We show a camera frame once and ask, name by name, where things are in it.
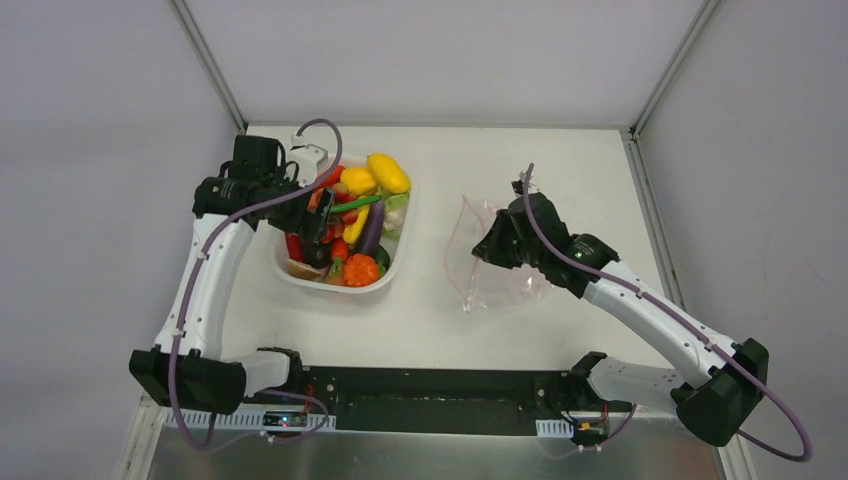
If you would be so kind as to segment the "clear pink-dotted zip bag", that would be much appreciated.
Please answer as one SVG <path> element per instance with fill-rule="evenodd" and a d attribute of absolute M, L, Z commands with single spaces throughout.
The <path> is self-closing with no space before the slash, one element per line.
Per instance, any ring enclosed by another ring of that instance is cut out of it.
<path fill-rule="evenodd" d="M 445 249 L 445 273 L 468 315 L 529 305 L 554 290 L 541 273 L 529 266 L 504 269 L 472 255 L 472 248 L 493 225 L 497 210 L 490 202 L 464 196 Z"/>

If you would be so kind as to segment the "red cherry bunch green stem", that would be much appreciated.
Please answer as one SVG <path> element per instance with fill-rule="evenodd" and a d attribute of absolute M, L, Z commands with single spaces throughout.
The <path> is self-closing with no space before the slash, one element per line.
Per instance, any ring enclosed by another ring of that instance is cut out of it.
<path fill-rule="evenodd" d="M 382 199 L 376 193 L 368 196 L 353 196 L 341 182 L 335 184 L 332 190 L 335 192 L 335 202 L 330 210 L 329 229 L 325 237 L 318 243 L 331 243 L 335 239 L 341 238 L 345 227 L 352 224 L 356 219 L 356 210 L 359 207 L 371 206 Z"/>

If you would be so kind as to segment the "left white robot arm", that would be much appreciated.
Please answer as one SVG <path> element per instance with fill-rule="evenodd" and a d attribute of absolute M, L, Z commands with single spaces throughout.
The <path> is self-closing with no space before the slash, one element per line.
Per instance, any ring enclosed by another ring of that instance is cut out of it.
<path fill-rule="evenodd" d="M 236 274 L 260 222 L 292 233 L 324 231 L 329 201 L 311 207 L 304 189 L 330 168 L 328 152 L 299 136 L 292 142 L 286 149 L 274 138 L 239 135 L 232 159 L 195 189 L 192 243 L 176 298 L 153 346 L 129 360 L 130 374 L 158 405 L 229 415 L 265 388 L 281 404 L 303 396 L 305 378 L 290 368 L 291 351 L 222 356 Z"/>

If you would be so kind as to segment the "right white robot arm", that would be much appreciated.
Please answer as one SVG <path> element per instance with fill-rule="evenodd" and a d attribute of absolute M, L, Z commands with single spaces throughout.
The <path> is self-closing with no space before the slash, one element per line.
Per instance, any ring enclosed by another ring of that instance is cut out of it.
<path fill-rule="evenodd" d="M 697 438 L 725 446 L 764 394 L 769 352 L 753 338 L 737 342 L 691 317 L 648 287 L 618 253 L 594 235 L 571 233 L 542 193 L 496 213 L 472 254 L 506 269 L 529 266 L 551 284 L 602 309 L 651 345 L 669 363 L 662 369 L 591 352 L 567 384 L 583 410 L 604 400 L 673 413 Z"/>

